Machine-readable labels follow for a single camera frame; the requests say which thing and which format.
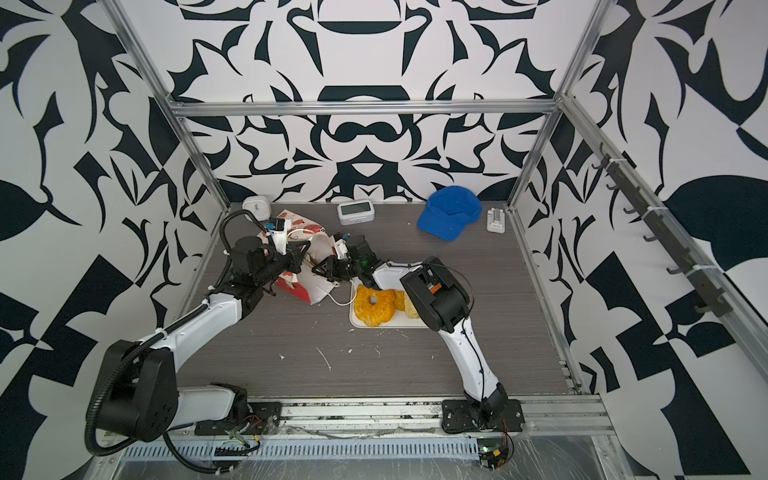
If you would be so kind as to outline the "sesame oval fake bread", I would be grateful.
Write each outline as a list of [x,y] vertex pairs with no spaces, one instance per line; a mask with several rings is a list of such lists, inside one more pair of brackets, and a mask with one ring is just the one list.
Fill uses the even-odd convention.
[[405,292],[402,290],[394,290],[394,306],[398,311],[405,310]]

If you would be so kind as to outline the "yellow fake bread roll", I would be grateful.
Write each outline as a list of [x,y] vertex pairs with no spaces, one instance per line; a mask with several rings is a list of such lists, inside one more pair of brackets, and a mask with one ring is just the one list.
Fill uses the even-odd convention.
[[354,314],[367,327],[378,327],[395,315],[393,290],[375,290],[359,285],[356,289]]

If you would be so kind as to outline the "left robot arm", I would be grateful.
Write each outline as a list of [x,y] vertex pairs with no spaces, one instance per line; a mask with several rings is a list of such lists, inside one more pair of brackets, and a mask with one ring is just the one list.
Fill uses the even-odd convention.
[[84,443],[94,456],[151,442],[173,427],[227,418],[238,391],[212,385],[181,388],[177,373],[196,352],[249,315],[286,271],[299,272],[308,240],[283,251],[257,236],[228,248],[216,284],[192,311],[137,341],[105,352],[85,414]]

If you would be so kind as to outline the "metal white-tipped tongs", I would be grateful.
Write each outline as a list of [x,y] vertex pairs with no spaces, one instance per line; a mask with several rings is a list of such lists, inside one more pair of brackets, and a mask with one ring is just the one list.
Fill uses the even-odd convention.
[[302,259],[302,264],[307,268],[312,269],[323,264],[328,257],[329,254],[306,253]]

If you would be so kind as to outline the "pale split fake bun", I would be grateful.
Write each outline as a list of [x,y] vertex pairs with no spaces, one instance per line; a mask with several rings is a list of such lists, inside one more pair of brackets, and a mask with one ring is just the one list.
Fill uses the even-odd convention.
[[405,315],[408,318],[411,318],[411,319],[419,319],[420,318],[420,315],[419,315],[415,305],[413,304],[413,302],[411,301],[411,299],[408,296],[404,297],[404,312],[405,312]]

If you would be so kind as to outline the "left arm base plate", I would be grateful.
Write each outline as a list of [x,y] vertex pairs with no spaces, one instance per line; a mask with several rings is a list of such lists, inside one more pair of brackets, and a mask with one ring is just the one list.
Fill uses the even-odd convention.
[[197,423],[196,436],[228,435],[237,432],[244,436],[260,435],[275,430],[281,421],[282,404],[273,401],[249,402],[236,404],[227,417],[222,420],[209,420]]

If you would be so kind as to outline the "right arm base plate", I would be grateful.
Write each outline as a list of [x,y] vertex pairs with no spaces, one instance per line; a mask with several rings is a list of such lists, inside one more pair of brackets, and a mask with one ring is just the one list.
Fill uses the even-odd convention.
[[508,399],[506,405],[493,418],[483,413],[469,400],[443,400],[441,403],[441,429],[447,434],[481,431],[521,432],[525,417],[521,403]]

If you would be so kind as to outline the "red white paper bag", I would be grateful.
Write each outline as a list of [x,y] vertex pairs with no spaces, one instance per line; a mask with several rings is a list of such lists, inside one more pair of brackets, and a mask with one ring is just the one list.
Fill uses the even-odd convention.
[[323,275],[312,272],[328,257],[335,257],[334,240],[319,223],[283,209],[271,218],[266,228],[268,234],[259,237],[266,243],[271,242],[279,254],[296,253],[301,256],[298,267],[292,267],[282,273],[277,285],[287,293],[310,305],[319,303],[339,285]]

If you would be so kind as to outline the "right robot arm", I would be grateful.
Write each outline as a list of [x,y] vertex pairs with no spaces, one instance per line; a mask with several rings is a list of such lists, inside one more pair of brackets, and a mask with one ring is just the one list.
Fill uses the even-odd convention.
[[458,368],[470,425],[485,429],[499,420],[508,395],[474,333],[474,296],[466,290],[469,282],[459,281],[458,272],[434,256],[415,263],[382,260],[363,235],[336,234],[334,250],[324,276],[333,281],[358,280],[377,293],[404,292],[422,323],[439,334]]

